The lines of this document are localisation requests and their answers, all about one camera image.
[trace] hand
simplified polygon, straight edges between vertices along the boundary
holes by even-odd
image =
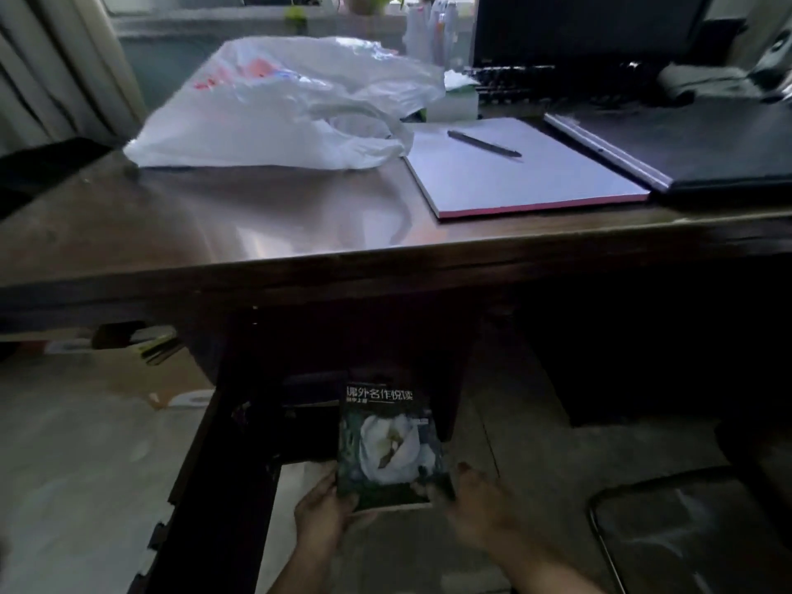
[[[339,498],[336,492],[336,468],[297,504],[297,548],[311,557],[329,559],[338,548],[349,516],[357,506],[357,495]]]
[[[460,486],[456,502],[451,503],[433,486],[429,488],[429,498],[445,509],[460,540],[470,547],[487,550],[499,536],[518,531],[511,495],[466,462],[461,462],[458,470]]]

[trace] pen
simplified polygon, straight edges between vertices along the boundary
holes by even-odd
[[[486,141],[482,141],[480,139],[471,138],[470,135],[465,135],[461,131],[448,131],[448,137],[451,139],[456,139],[458,141],[464,141],[471,146],[476,146],[477,148],[485,149],[489,152],[494,152],[495,154],[500,154],[500,156],[508,156],[509,158],[522,158],[523,155],[516,150],[509,149],[509,148],[501,148],[500,146],[496,146],[495,144],[487,143]]]

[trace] book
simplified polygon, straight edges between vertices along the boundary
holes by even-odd
[[[454,499],[429,401],[414,389],[348,383],[341,401],[337,488],[355,512],[430,506],[426,486]]]

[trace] tiled floor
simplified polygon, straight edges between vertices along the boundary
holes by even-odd
[[[199,411],[151,411],[91,371],[74,357],[0,364],[0,534],[11,545],[4,594],[125,592],[193,438]],[[713,426],[652,420],[570,429],[522,338],[508,326],[485,326],[448,455],[499,472],[527,525],[612,591],[587,500],[609,486],[722,464]],[[287,560],[294,505],[321,472],[284,467],[259,592]],[[431,510],[388,513],[352,530],[333,581],[335,592],[348,594],[508,589],[497,568],[456,544]]]

